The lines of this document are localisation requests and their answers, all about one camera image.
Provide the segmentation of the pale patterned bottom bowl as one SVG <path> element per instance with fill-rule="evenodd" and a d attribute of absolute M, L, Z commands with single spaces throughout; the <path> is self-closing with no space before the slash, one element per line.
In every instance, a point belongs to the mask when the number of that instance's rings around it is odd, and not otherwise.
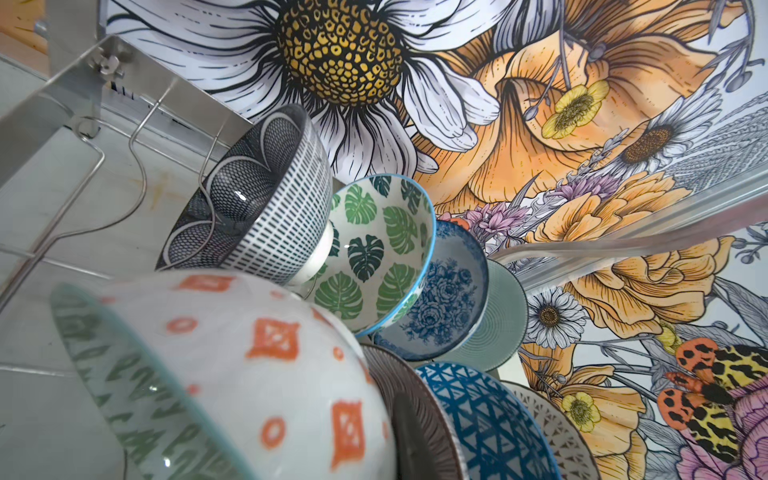
<path fill-rule="evenodd" d="M 146 479 L 393 479 L 360 344 L 328 310 L 222 270 L 51 293 L 81 381 Z"/>

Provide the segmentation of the purple striped bowl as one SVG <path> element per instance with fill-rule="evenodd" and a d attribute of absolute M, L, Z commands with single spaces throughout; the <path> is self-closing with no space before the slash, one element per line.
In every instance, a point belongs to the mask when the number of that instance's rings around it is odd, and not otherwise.
<path fill-rule="evenodd" d="M 417 372 L 394 353 L 362 346 L 396 439 L 399 479 L 467 479 L 458 438 L 441 403 Z"/>

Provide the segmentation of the blue triangle pattern bowl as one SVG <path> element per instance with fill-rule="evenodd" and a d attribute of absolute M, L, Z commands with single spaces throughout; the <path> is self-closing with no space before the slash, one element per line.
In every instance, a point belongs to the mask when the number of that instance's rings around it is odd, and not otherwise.
<path fill-rule="evenodd" d="M 434 362 L 416 368 L 452 422 L 472 479 L 559 479 L 554 454 L 523 403 L 492 376 Z"/>

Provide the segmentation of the white maroon triangle bowl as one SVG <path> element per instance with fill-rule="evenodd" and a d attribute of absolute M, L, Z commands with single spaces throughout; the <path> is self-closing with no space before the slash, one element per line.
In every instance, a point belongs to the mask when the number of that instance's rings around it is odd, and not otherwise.
<path fill-rule="evenodd" d="M 541 428 L 562 479 L 601 479 L 596 461 L 585 440 L 556 405 L 524 385 L 507 381 L 502 384 L 524 404 Z"/>

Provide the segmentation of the green leaf pattern bowl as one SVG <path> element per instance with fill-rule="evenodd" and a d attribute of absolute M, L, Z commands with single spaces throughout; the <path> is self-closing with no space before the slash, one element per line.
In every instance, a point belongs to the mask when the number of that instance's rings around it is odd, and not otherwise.
<path fill-rule="evenodd" d="M 297 292 L 357 337 L 396 323 L 420 296 L 435 250 L 428 194 L 411 178 L 376 174 L 333 194 L 330 223 L 329 255 Z"/>

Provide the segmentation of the mint green glazed bowl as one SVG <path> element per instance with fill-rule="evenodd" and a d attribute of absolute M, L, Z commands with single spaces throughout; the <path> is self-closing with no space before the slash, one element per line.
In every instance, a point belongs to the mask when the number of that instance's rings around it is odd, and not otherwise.
<path fill-rule="evenodd" d="M 488 372 L 518 350 L 528 325 L 528 303 L 517 278 L 501 264 L 489 260 L 489 294 L 479 327 L 459 348 L 437 362 L 453 362 Z"/>

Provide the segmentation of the dark grey petal bowl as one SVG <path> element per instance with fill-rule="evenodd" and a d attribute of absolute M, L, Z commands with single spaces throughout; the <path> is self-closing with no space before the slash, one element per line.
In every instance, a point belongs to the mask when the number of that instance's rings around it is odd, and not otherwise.
<path fill-rule="evenodd" d="M 333 195 L 327 154 L 306 110 L 272 110 L 202 180 L 156 268 L 221 268 L 298 286 L 329 256 Z"/>

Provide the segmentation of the blue floral porcelain bowl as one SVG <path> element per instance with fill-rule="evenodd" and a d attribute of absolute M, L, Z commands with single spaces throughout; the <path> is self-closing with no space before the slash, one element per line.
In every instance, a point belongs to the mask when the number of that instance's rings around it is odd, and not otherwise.
<path fill-rule="evenodd" d="M 438 221 L 425 286 L 408 312 L 372 342 L 410 362 L 435 359 L 473 334 L 485 312 L 489 268 L 483 248 L 461 226 Z"/>

